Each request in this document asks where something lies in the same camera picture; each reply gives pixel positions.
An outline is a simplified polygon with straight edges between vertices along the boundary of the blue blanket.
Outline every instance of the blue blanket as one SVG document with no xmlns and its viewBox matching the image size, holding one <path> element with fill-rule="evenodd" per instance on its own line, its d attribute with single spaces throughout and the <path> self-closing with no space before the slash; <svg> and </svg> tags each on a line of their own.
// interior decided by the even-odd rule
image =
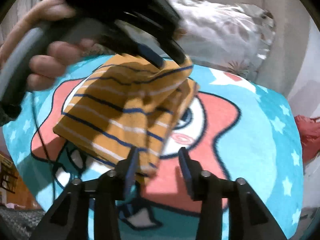
<svg viewBox="0 0 320 240">
<path fill-rule="evenodd" d="M 47 148 L 55 197 L 71 179 L 95 179 L 109 169 L 52 133 L 77 87 L 108 58 L 87 58 L 70 66 L 52 89 L 35 93 L 42 135 L 52 138 Z M 141 194 L 133 188 L 129 199 L 117 203 L 122 239 L 194 239 L 200 203 L 185 197 L 176 169 L 180 147 L 188 148 L 192 158 L 220 178 L 245 178 L 287 238 L 291 237 L 301 212 L 303 168 L 300 137 L 288 102 L 272 90 L 219 70 L 195 65 L 191 78 L 199 83 L 200 92 L 168 138 L 157 177 Z M 15 122 L 3 127 L 4 138 L 25 184 L 48 210 L 53 194 L 51 171 L 32 120 L 31 94 L 22 109 Z M 227 240 L 228 208 L 223 204 L 222 239 Z M 93 210 L 89 236 L 93 239 Z"/>
</svg>

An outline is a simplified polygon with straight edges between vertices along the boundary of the wooden floor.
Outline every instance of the wooden floor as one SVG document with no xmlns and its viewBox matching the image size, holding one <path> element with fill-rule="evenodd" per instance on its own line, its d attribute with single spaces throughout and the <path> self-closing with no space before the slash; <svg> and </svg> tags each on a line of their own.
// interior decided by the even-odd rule
<svg viewBox="0 0 320 240">
<path fill-rule="evenodd" d="M 22 178 L 18 176 L 18 181 L 14 189 L 15 194 L 7 192 L 7 203 L 14 203 L 24 206 L 23 209 L 39 209 L 40 205 L 37 203 L 33 195 L 28 190 L 27 186 L 22 181 Z"/>
</svg>

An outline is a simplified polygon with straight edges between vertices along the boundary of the folded garment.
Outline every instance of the folded garment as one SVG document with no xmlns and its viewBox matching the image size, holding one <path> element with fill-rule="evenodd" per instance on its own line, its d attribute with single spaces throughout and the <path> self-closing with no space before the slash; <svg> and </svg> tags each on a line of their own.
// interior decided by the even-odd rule
<svg viewBox="0 0 320 240">
<path fill-rule="evenodd" d="M 73 95 L 54 133 L 110 166 L 132 146 L 140 154 L 139 182 L 156 174 L 164 144 L 198 91 L 182 65 L 157 67 L 140 57 L 115 55 L 96 69 Z"/>
</svg>

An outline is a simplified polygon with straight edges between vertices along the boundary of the cartoon character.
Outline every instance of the cartoon character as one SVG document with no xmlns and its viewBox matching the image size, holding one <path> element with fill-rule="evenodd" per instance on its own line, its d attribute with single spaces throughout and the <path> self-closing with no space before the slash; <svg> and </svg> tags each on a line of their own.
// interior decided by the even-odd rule
<svg viewBox="0 0 320 240">
<path fill-rule="evenodd" d="M 83 178 L 87 168 L 95 170 L 99 175 L 113 166 L 111 163 L 105 163 L 104 169 L 101 168 L 102 165 L 97 165 L 97 161 L 92 157 L 52 132 L 61 112 L 85 80 L 66 81 L 55 90 L 52 109 L 40 126 L 50 159 L 54 163 L 56 181 L 61 187 L 73 179 L 74 174 Z M 140 194 L 135 193 L 132 199 L 118 203 L 119 218 L 131 228 L 141 230 L 161 227 L 161 222 L 155 217 L 152 207 L 170 209 L 188 216 L 199 216 L 201 203 L 193 202 L 187 194 L 177 152 L 181 147 L 186 147 L 190 157 L 199 161 L 204 170 L 212 172 L 219 178 L 230 179 L 227 169 L 219 158 L 216 143 L 222 134 L 236 124 L 239 116 L 239 109 L 230 101 L 200 92 L 168 138 L 159 162 L 157 176 L 147 186 L 140 188 Z M 31 142 L 31 152 L 37 160 L 47 162 L 37 133 Z"/>
</svg>

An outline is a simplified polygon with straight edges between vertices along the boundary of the red plastic bag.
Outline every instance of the red plastic bag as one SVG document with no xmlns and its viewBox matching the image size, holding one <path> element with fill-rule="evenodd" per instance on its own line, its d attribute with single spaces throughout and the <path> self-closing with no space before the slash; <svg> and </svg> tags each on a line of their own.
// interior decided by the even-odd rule
<svg viewBox="0 0 320 240">
<path fill-rule="evenodd" d="M 307 163 L 316 157 L 320 150 L 320 116 L 308 118 L 303 115 L 297 115 L 295 122 L 300 134 L 302 145 L 302 161 Z"/>
</svg>

